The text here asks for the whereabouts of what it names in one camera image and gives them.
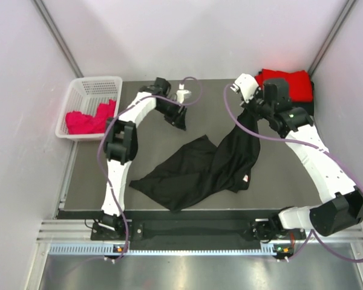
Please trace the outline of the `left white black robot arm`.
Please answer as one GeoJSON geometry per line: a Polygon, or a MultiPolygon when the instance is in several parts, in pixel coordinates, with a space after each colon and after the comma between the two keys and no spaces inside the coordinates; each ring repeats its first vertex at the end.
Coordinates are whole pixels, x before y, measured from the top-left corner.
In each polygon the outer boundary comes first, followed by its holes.
{"type": "Polygon", "coordinates": [[[106,121],[97,151],[98,158],[101,151],[106,157],[106,166],[100,167],[106,177],[106,193],[99,223],[111,239],[120,239],[128,228],[124,195],[128,171],[139,148],[137,128],[151,111],[156,110],[170,125],[185,131],[185,101],[191,96],[191,91],[185,88],[185,81],[182,80],[176,93],[170,96],[171,84],[163,78],[156,78],[152,85],[139,89],[125,110],[106,121]]]}

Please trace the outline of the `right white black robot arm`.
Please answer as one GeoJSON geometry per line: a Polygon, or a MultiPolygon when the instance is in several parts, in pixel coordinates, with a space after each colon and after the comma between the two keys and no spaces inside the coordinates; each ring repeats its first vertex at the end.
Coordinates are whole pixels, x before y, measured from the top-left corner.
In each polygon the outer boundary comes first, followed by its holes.
{"type": "Polygon", "coordinates": [[[233,91],[241,93],[242,105],[269,126],[295,153],[311,177],[321,204],[316,207],[289,207],[270,224],[277,239],[293,229],[315,230],[327,237],[363,221],[363,192],[336,161],[328,157],[312,118],[304,108],[293,105],[285,79],[269,79],[259,85],[249,74],[234,81],[233,91]]]}

